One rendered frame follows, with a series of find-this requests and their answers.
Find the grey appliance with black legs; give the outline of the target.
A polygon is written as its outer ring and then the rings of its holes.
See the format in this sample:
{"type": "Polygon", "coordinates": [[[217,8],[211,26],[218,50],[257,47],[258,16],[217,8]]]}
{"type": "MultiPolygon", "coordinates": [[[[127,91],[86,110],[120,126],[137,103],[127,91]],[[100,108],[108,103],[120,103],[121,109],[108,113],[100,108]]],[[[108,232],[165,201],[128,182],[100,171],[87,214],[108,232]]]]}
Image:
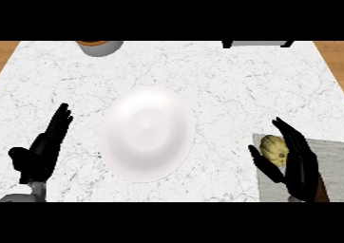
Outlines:
{"type": "Polygon", "coordinates": [[[221,45],[224,48],[266,47],[266,46],[289,47],[292,44],[294,44],[294,41],[230,41],[230,40],[224,40],[221,42],[221,45]]]}

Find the white plate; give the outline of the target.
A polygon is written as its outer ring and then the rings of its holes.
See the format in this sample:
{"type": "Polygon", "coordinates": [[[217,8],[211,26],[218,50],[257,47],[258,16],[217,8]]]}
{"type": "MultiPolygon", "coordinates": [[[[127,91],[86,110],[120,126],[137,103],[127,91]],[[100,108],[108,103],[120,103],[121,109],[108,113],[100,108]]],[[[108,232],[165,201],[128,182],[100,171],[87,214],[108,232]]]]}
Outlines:
{"type": "Polygon", "coordinates": [[[127,181],[156,181],[181,166],[193,137],[193,112],[181,95],[161,86],[136,87],[103,113],[102,160],[127,181]]]}

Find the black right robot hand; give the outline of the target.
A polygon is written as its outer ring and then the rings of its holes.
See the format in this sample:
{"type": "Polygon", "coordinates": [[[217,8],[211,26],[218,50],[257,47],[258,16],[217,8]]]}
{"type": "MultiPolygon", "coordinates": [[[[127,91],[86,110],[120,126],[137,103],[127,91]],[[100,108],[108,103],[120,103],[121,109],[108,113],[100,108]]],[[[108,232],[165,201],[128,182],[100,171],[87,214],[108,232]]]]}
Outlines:
{"type": "Polygon", "coordinates": [[[286,156],[286,169],[280,172],[276,165],[260,154],[254,145],[248,145],[252,161],[257,168],[274,183],[283,183],[289,195],[304,202],[313,202],[319,189],[319,160],[313,153],[302,133],[276,118],[271,124],[279,129],[289,149],[286,156]]]}

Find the grey pot with brown rim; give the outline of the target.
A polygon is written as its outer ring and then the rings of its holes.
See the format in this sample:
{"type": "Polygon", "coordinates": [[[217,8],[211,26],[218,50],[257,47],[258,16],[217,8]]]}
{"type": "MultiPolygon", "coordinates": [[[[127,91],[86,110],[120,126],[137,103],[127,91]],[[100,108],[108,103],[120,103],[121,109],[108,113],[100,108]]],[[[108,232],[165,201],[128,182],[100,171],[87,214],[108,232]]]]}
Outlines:
{"type": "Polygon", "coordinates": [[[122,41],[78,41],[83,52],[91,57],[111,55],[122,46],[122,41]]]}

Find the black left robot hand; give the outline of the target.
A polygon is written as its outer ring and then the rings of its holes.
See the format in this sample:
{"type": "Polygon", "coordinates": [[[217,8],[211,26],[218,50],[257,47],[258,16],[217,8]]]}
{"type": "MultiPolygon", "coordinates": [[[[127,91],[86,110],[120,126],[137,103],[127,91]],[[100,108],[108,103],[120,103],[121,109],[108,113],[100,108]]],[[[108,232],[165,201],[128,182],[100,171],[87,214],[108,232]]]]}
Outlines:
{"type": "Polygon", "coordinates": [[[30,148],[13,147],[9,156],[21,173],[19,183],[47,182],[52,177],[60,146],[72,123],[69,105],[62,103],[50,119],[46,131],[38,134],[30,148]]]}

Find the grey placemat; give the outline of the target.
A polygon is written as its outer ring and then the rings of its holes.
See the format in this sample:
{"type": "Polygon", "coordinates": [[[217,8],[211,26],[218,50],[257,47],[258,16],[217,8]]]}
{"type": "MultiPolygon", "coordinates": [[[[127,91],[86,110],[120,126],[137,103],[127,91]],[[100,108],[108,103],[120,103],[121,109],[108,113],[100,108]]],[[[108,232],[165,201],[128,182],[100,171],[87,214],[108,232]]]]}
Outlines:
{"type": "MultiPolygon", "coordinates": [[[[319,171],[328,189],[329,201],[344,202],[344,142],[307,139],[311,151],[317,155],[319,171]]],[[[273,183],[261,171],[257,171],[260,200],[288,202],[289,193],[283,183],[273,183]]]]}

